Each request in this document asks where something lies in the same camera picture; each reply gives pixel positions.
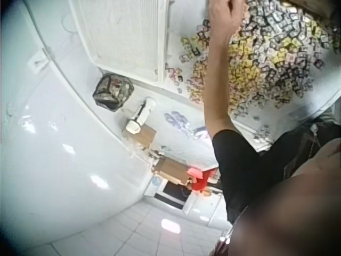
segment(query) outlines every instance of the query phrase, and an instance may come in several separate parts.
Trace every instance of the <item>white wall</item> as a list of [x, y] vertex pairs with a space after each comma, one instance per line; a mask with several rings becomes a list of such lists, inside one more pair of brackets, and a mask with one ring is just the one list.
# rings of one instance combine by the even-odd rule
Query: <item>white wall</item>
[[[178, 223], [180, 234], [163, 229], [162, 219]], [[79, 234], [29, 250], [25, 256], [204, 256], [222, 233], [141, 201]]]
[[[67, 1], [29, 4], [58, 53], [72, 37], [54, 26]], [[38, 46], [17, 3], [2, 18], [1, 37], [1, 224], [8, 237], [20, 248], [43, 244], [138, 201], [151, 176], [146, 163], [105, 132], [50, 67], [31, 72], [27, 61]]]

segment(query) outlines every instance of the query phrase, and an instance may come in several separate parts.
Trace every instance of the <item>finger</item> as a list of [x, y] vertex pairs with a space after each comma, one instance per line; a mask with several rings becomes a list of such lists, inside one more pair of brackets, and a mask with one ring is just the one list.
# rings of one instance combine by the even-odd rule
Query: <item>finger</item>
[[245, 0], [231, 0], [232, 14], [242, 17]]

